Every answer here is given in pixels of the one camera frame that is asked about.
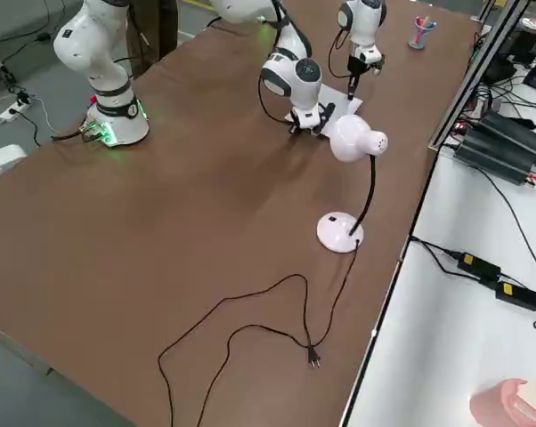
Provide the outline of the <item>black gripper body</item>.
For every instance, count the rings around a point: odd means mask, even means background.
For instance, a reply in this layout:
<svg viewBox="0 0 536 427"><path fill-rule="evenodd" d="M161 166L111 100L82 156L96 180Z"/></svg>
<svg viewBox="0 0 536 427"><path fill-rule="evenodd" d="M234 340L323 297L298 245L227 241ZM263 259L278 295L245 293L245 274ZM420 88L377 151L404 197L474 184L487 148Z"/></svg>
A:
<svg viewBox="0 0 536 427"><path fill-rule="evenodd" d="M315 133L321 125L321 108L319 106L311 109L294 107L294 122L300 131Z"/></svg>
<svg viewBox="0 0 536 427"><path fill-rule="evenodd" d="M367 63L364 53L350 54L347 62L347 70L351 77L360 77L367 72Z"/></svg>

